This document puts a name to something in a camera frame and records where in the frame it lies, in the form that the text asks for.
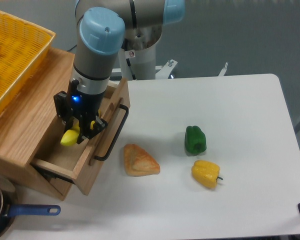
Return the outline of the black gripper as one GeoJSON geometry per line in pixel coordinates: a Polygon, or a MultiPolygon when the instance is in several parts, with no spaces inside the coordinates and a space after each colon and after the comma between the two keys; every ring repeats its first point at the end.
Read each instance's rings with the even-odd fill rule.
{"type": "Polygon", "coordinates": [[[107,80],[88,78],[72,79],[67,93],[60,91],[53,96],[56,115],[62,119],[64,132],[70,130],[74,118],[78,120],[77,144],[101,133],[108,123],[99,117],[99,108],[107,88],[107,80]]]}

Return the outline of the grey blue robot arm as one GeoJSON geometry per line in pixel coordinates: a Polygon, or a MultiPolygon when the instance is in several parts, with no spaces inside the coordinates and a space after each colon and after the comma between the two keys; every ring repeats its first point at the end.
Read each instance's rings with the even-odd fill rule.
{"type": "Polygon", "coordinates": [[[165,25],[180,22],[183,0],[79,0],[76,52],[67,91],[54,104],[64,123],[61,144],[92,139],[107,122],[99,109],[116,61],[130,80],[156,78],[156,45],[165,25]]]}

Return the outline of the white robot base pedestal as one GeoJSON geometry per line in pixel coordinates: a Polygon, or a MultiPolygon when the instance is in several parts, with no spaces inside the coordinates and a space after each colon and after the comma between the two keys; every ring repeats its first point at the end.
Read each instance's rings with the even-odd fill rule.
{"type": "Polygon", "coordinates": [[[174,78],[178,62],[169,59],[164,65],[156,64],[156,47],[162,37],[161,24],[127,29],[118,52],[120,74],[128,80],[174,78]]]}

